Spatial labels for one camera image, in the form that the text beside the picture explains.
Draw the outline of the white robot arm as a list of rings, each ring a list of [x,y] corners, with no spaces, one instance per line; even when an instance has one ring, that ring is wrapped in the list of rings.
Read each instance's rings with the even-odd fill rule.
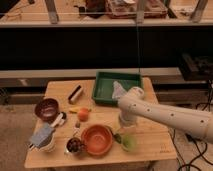
[[[213,144],[211,112],[155,104],[145,101],[143,97],[143,89],[133,87],[118,99],[121,125],[131,126],[138,117],[144,117]]]

